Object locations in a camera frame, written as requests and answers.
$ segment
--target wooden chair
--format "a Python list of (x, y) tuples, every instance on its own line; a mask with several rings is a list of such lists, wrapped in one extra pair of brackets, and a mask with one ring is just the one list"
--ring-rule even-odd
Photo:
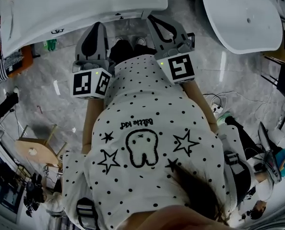
[(57, 125), (53, 126), (53, 129), (47, 140), (43, 139), (34, 139), (34, 138), (23, 138), (23, 135), (27, 129), (28, 125), (24, 128), (23, 133), (20, 138), (16, 140), (15, 147), (18, 153), (28, 160), (32, 160), (36, 163), (45, 163), (50, 167), (59, 167), (62, 168), (62, 163), (60, 156), (64, 153), (67, 142), (62, 146), (60, 151), (56, 154), (49, 142), (57, 128)]

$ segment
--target wire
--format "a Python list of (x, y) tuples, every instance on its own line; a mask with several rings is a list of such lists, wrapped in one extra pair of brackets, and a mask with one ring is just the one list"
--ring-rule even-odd
[(20, 131), (19, 131), (19, 121), (18, 121), (18, 118), (17, 118), (17, 114), (16, 114), (16, 109), (14, 110), (14, 116), (16, 117), (17, 119), (17, 126), (18, 126), (18, 136), (20, 138)]
[(203, 94), (203, 95), (214, 95), (215, 97), (217, 97), (220, 100), (220, 107), (222, 107), (221, 99), (219, 98), (219, 96), (217, 94), (209, 93), (209, 94)]

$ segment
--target gray tile floor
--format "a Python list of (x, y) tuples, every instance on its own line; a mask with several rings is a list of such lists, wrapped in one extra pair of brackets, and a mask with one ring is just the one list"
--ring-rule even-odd
[[(258, 124), (262, 121), (267, 128), (274, 128), (282, 114), (285, 98), (269, 82), (260, 77), (261, 72), (279, 75), (279, 66), (265, 60), (260, 54), (235, 55), (226, 50), (210, 36), (205, 21), (200, 19), (198, 0), (168, 0), (168, 8), (156, 14), (170, 16), (181, 22), (187, 33), (196, 34), (197, 83), (202, 93), (215, 93), (226, 96), (224, 111), (230, 111), (257, 141)], [(130, 19), (106, 23), (109, 46), (114, 45), (116, 36), (144, 36), (151, 46), (152, 41), (141, 19)], [(21, 91), (20, 103), (16, 106), (19, 130), (29, 125), (27, 136), (46, 138), (54, 124), (58, 125), (51, 146), (58, 151), (64, 142), (68, 150), (79, 152), (83, 133), (87, 101), (73, 99), (69, 94), (68, 77), (75, 60), (75, 45), (85, 29), (66, 34), (57, 39), (53, 52), (36, 44), (40, 58), (20, 76), (0, 84), (0, 103), (5, 96), (3, 90), (18, 86)], [(53, 82), (57, 81), (60, 95), (56, 94)], [(18, 126), (14, 113), (9, 114), (1, 127), (6, 131), (3, 142), (10, 154), (25, 165), (31, 172), (35, 163), (20, 157), (15, 150), (14, 140), (18, 138)]]

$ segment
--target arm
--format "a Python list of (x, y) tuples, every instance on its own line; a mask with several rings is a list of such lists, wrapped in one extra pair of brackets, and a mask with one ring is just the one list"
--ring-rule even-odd
[(279, 167), (279, 170), (282, 171), (285, 167), (285, 159), (282, 161), (280, 167)]
[(87, 113), (85, 118), (83, 130), (83, 149), (82, 154), (87, 154), (91, 150), (91, 138), (94, 124), (104, 110), (104, 100), (96, 99), (89, 100), (87, 106)]
[(206, 102), (206, 99), (202, 95), (196, 81), (186, 82), (182, 86), (187, 96), (197, 103), (197, 105), (202, 109), (211, 130), (215, 133), (218, 130), (216, 119), (208, 103)]

